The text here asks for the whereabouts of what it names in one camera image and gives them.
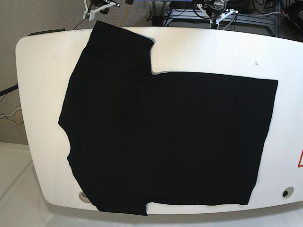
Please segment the black T-shirt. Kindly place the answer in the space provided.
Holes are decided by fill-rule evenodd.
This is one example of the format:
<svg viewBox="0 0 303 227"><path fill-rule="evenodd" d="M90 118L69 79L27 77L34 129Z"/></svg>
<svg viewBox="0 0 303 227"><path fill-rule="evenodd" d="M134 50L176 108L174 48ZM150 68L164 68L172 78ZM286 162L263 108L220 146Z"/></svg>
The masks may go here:
<svg viewBox="0 0 303 227"><path fill-rule="evenodd" d="M153 41L97 21L59 117L72 173L103 212L247 205L278 82L151 71Z"/></svg>

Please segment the left table grommet hole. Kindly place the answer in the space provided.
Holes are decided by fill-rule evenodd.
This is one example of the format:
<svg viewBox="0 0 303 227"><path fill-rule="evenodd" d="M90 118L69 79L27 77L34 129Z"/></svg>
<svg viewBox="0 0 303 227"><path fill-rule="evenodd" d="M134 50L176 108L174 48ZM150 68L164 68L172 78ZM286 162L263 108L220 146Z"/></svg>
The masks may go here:
<svg viewBox="0 0 303 227"><path fill-rule="evenodd" d="M84 203L91 203L84 192L79 193L79 199Z"/></svg>

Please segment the table grommet hole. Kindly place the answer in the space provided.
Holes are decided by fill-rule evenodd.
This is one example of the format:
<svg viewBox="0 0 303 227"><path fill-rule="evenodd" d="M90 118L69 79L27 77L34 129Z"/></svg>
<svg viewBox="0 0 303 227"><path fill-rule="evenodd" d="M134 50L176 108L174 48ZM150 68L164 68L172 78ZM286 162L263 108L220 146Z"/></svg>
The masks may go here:
<svg viewBox="0 0 303 227"><path fill-rule="evenodd" d="M286 188L283 193L282 193L282 197L283 198L289 198L294 192L294 188L293 187L288 187Z"/></svg>
<svg viewBox="0 0 303 227"><path fill-rule="evenodd" d="M79 193L79 199L84 203L91 203L84 192Z"/></svg>

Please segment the red warning triangle sticker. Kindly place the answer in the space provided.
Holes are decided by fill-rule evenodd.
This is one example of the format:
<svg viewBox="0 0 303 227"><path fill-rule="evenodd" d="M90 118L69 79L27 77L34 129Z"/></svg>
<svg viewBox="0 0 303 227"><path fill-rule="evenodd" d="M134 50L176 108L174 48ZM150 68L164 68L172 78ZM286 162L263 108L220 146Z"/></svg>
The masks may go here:
<svg viewBox="0 0 303 227"><path fill-rule="evenodd" d="M303 151L301 152L301 156L300 156L300 160L299 160L299 163L298 163L298 167L303 167L302 160L303 160Z"/></svg>

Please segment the right table grommet hole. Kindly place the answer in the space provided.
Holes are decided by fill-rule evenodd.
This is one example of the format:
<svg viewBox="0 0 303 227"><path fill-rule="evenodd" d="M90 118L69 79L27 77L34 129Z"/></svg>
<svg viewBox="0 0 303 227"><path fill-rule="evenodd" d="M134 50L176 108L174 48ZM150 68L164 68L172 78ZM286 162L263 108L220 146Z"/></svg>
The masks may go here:
<svg viewBox="0 0 303 227"><path fill-rule="evenodd" d="M294 192L294 188L293 187L288 187L286 188L283 193L282 193L282 197L283 198L289 198Z"/></svg>

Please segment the aluminium frame base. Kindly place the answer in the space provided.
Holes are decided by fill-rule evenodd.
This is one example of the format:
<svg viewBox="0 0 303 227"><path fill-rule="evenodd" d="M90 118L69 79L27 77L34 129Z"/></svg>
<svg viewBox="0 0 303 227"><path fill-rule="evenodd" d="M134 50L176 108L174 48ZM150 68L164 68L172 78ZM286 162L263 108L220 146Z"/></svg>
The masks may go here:
<svg viewBox="0 0 303 227"><path fill-rule="evenodd" d="M237 25L260 27L279 36L277 2L268 0L150 0L153 26L168 26L173 20L208 24L210 29L235 30Z"/></svg>

